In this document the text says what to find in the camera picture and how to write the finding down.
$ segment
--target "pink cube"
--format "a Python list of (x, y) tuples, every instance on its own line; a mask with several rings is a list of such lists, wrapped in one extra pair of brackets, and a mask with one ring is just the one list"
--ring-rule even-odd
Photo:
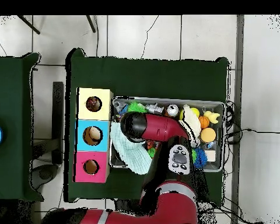
[[(84, 164), (88, 160), (94, 160), (99, 165), (95, 174), (86, 172)], [(74, 182), (105, 183), (109, 174), (108, 154), (107, 152), (77, 151), (73, 169), (76, 171)]]

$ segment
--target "table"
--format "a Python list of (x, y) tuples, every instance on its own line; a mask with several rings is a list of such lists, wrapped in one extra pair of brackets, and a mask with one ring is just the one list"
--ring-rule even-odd
[[(128, 169), (111, 169), (104, 184), (74, 183), (76, 88), (110, 89), (115, 96), (226, 101), (228, 60), (182, 61), (86, 57), (74, 48), (66, 58), (65, 200), (76, 198), (139, 199), (144, 177)], [(208, 200), (222, 202), (222, 171), (205, 173)]]
[(0, 198), (42, 201), (29, 183), (32, 159), (30, 73), (38, 53), (0, 57)]

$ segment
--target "green toy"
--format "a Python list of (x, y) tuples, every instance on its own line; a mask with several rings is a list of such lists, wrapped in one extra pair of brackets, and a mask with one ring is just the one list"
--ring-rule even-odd
[(193, 158), (193, 164), (196, 162), (196, 158), (197, 158), (197, 153), (195, 150), (192, 149), (192, 158)]
[(137, 102), (132, 102), (129, 106), (128, 106), (128, 112), (129, 111), (137, 111), (139, 113), (147, 113), (147, 110), (145, 109), (145, 106), (143, 106), (141, 103), (137, 103)]
[(156, 153), (156, 149), (154, 147), (150, 148), (149, 150), (147, 150), (149, 156), (151, 158), (153, 158), (155, 156), (155, 153)]

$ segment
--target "white plush toy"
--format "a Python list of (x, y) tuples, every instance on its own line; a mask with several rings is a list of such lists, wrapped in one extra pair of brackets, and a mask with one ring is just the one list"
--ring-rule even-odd
[(184, 114), (180, 124), (187, 130), (191, 141), (191, 147), (196, 148), (200, 144), (199, 135), (201, 132), (201, 124), (197, 115), (190, 109), (188, 105), (183, 106)]

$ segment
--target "gray bin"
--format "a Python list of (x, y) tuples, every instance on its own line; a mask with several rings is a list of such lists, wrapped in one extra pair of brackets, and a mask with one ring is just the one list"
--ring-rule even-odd
[[(199, 110), (202, 115), (203, 110), (211, 111), (215, 113), (219, 113), (220, 117), (217, 118), (219, 121), (217, 124), (209, 123), (209, 127), (213, 128), (216, 132), (216, 145), (214, 145), (211, 149), (216, 150), (216, 160), (215, 162), (207, 162), (204, 167), (205, 172), (219, 172), (223, 168), (224, 164), (224, 152), (225, 152), (225, 139), (224, 136), (226, 134), (226, 105), (219, 101), (199, 101), (199, 100), (174, 100), (174, 99), (159, 99), (159, 98), (144, 98), (144, 97), (121, 97), (116, 96), (113, 98), (113, 113), (116, 114), (116, 109), (114, 107), (115, 102), (124, 102), (130, 104), (131, 102), (138, 102), (143, 104), (144, 106), (147, 104), (155, 104), (157, 103), (159, 106), (164, 106), (165, 108), (170, 104), (176, 104), (180, 109), (186, 104), (190, 107), (195, 107)], [(111, 163), (111, 142), (110, 142), (110, 165)]]

